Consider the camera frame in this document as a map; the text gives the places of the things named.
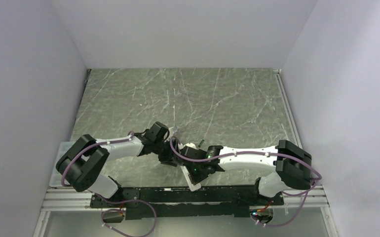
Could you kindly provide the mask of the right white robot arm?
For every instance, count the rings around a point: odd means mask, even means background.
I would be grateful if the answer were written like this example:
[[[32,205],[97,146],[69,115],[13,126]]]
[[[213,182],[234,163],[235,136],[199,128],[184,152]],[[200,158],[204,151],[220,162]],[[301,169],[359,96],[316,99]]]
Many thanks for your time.
[[[310,190],[313,186],[310,155],[287,140],[277,146],[259,149],[239,149],[227,146],[210,146],[204,151],[194,144],[172,147],[190,190],[201,188],[201,182],[216,172],[235,169],[258,169],[269,174],[259,178],[253,190],[253,200],[264,205],[277,193],[288,188]]]

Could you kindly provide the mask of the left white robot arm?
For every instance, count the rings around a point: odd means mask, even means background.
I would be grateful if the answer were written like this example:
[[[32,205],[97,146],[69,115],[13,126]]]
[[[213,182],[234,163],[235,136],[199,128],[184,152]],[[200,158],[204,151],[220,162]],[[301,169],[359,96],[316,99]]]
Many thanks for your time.
[[[143,132],[129,132],[114,139],[95,139],[89,134],[80,138],[61,156],[55,169],[61,174],[61,185],[77,192],[90,191],[103,198],[109,207],[121,204],[123,187],[114,178],[102,174],[111,160],[156,154],[161,162],[170,163],[167,138],[170,129],[155,122]]]

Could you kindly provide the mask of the white remote control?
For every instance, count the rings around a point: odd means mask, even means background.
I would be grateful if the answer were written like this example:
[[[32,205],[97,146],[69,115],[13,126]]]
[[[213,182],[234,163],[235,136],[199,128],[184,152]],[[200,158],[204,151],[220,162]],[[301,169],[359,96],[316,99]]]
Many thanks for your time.
[[[188,187],[189,187],[189,190],[191,192],[195,192],[199,189],[201,189],[201,184],[200,183],[195,183],[190,175],[190,172],[188,171],[188,169],[185,167],[185,166],[180,166],[183,174],[184,174],[184,177],[185,177],[185,180],[188,184]]]

